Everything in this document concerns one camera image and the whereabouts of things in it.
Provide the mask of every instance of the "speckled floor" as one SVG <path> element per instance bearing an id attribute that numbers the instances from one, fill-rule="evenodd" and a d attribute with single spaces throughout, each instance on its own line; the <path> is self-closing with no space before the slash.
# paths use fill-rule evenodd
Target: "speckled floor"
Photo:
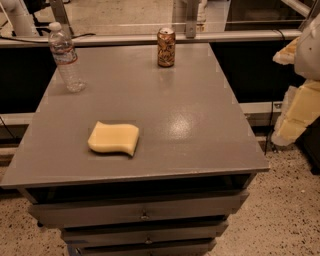
<path id="1" fill-rule="evenodd" d="M 295 145 L 266 157 L 270 171 L 256 176 L 249 198 L 204 256 L 320 255 L 320 176 Z M 68 255 L 59 231 L 38 228 L 29 205 L 17 194 L 0 194 L 0 255 Z"/>

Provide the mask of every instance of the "drawer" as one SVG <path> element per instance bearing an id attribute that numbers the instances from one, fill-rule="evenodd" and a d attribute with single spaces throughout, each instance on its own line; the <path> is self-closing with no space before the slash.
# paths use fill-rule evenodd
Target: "drawer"
<path id="1" fill-rule="evenodd" d="M 152 245 L 128 245 L 80 249 L 81 255 L 88 256 L 181 256 L 204 254 L 215 246 L 214 239 L 175 241 Z"/>
<path id="2" fill-rule="evenodd" d="M 53 228 L 134 223 L 235 213 L 248 192 L 201 193 L 145 199 L 101 200 L 63 204 L 33 205 L 30 214 Z"/>
<path id="3" fill-rule="evenodd" d="M 163 241 L 215 238 L 227 228 L 227 221 L 214 217 L 120 224 L 66 229 L 62 239 L 74 248 L 123 244 L 152 244 Z"/>

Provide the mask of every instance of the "sponge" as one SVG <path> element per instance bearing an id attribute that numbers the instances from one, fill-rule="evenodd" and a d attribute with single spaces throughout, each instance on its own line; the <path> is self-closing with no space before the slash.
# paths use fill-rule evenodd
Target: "sponge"
<path id="1" fill-rule="evenodd" d="M 89 147 L 99 153 L 124 152 L 134 155 L 139 128 L 131 124 L 97 122 L 88 140 Z"/>

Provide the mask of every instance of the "plastic bottle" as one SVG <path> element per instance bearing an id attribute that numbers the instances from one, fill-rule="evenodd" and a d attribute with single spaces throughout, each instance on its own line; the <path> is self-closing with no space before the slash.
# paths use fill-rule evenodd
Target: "plastic bottle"
<path id="1" fill-rule="evenodd" d="M 51 30 L 49 45 L 53 58 L 57 64 L 62 80 L 71 92 L 80 92 L 86 87 L 86 82 L 78 71 L 78 56 L 74 44 L 59 22 L 49 24 Z"/>

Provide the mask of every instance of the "aluminum can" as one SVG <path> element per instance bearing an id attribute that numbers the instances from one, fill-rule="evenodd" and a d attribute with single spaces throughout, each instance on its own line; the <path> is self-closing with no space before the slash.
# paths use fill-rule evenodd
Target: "aluminum can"
<path id="1" fill-rule="evenodd" d="M 172 28 L 160 28 L 157 38 L 158 65 L 161 67 L 173 66 L 176 51 L 176 33 Z"/>

